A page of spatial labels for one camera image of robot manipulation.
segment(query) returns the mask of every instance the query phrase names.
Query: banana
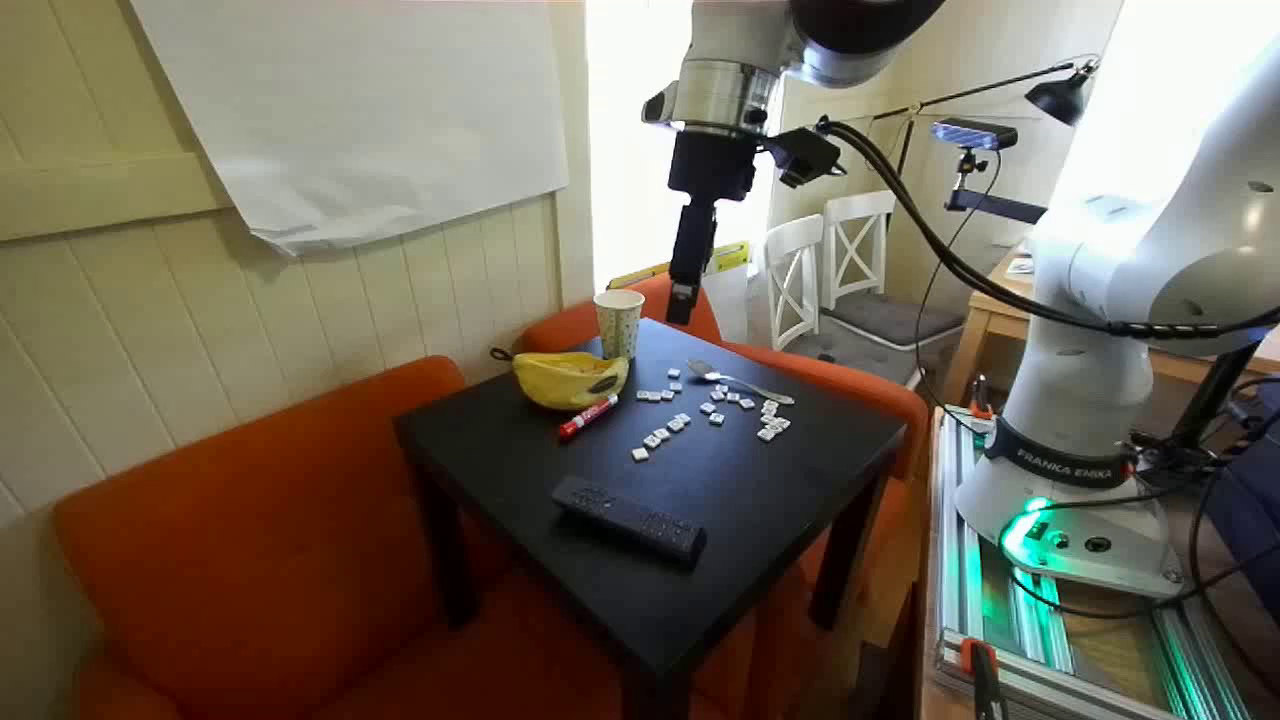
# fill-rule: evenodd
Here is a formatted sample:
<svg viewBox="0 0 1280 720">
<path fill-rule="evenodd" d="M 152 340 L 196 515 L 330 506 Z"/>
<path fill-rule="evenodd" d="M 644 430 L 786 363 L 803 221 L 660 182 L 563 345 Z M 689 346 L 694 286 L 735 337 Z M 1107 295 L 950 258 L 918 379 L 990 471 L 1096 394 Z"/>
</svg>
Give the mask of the banana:
<svg viewBox="0 0 1280 720">
<path fill-rule="evenodd" d="M 552 412 L 590 408 L 626 382 L 626 360 L 599 360 L 590 352 L 518 352 L 510 360 L 518 393 Z"/>
</svg>

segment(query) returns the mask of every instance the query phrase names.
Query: table top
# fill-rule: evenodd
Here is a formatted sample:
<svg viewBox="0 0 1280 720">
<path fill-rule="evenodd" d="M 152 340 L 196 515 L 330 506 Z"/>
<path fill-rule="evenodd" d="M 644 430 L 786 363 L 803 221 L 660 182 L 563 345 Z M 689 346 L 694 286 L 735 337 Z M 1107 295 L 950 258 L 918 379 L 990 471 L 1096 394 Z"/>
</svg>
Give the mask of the table top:
<svg viewBox="0 0 1280 720">
<path fill-rule="evenodd" d="M 875 482 L 902 424 L 650 318 L 640 322 L 635 346 L 620 408 L 571 443 L 556 443 L 563 417 L 524 398 L 517 376 L 400 417 L 400 443 L 506 534 L 617 650 L 673 677 L 692 670 L 803 542 Z M 780 408 L 792 427 L 764 443 L 759 408 L 735 403 L 720 403 L 725 424 L 711 427 L 699 412 L 709 382 L 684 382 L 673 403 L 635 398 L 669 387 L 669 367 L 692 363 L 794 394 Z M 692 424 L 644 462 L 632 459 L 677 412 Z M 699 563 L 679 566 L 563 520 L 549 490 L 566 471 L 699 523 Z"/>
</svg>

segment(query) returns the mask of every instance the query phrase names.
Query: white poster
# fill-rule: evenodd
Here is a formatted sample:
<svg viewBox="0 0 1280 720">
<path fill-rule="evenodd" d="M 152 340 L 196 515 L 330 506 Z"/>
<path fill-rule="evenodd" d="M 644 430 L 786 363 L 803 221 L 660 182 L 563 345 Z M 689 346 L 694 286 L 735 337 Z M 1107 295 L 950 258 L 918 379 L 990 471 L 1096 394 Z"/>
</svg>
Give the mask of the white poster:
<svg viewBox="0 0 1280 720">
<path fill-rule="evenodd" d="M 566 180 L 539 0 L 135 0 L 217 175 L 278 253 Z"/>
</svg>

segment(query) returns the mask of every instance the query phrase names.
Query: camera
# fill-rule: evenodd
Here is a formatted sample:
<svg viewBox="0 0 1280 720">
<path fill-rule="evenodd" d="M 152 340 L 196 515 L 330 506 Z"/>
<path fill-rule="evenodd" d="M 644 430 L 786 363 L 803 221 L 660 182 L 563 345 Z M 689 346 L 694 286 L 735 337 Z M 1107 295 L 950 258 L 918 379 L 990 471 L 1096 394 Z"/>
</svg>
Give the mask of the camera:
<svg viewBox="0 0 1280 720">
<path fill-rule="evenodd" d="M 930 138 L 981 147 L 981 153 L 999 153 L 999 147 L 1017 145 L 1017 129 L 947 116 L 947 119 L 930 123 Z"/>
</svg>

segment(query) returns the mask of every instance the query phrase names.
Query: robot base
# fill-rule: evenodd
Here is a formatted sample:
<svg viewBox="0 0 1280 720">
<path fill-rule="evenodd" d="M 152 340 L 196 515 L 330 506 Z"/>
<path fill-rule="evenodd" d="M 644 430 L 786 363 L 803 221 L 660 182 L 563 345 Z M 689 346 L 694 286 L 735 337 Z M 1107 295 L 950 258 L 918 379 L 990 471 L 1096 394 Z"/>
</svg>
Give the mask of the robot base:
<svg viewBox="0 0 1280 720">
<path fill-rule="evenodd" d="M 957 506 L 971 533 L 1026 571 L 1166 600 L 1183 589 L 1166 520 L 1154 502 L 1099 502 L 1125 497 L 1138 497 L 1138 482 L 1083 490 L 981 456 L 957 490 Z"/>
</svg>

